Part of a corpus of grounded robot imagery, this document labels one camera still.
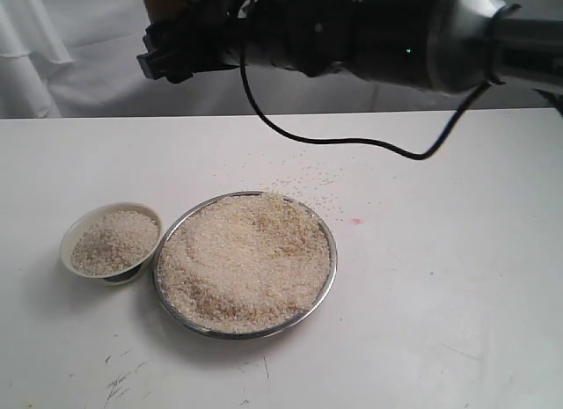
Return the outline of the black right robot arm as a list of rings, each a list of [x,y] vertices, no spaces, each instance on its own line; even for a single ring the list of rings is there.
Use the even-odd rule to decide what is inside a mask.
[[[445,94],[482,84],[562,93],[562,19],[504,0],[178,0],[137,61],[152,80],[272,66]]]

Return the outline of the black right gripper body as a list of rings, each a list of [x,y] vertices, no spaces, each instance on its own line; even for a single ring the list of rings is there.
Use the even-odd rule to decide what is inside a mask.
[[[258,24],[249,22],[250,0],[185,0],[189,24],[184,71],[206,73],[235,69],[244,58],[252,66],[271,66],[273,57],[259,43]]]

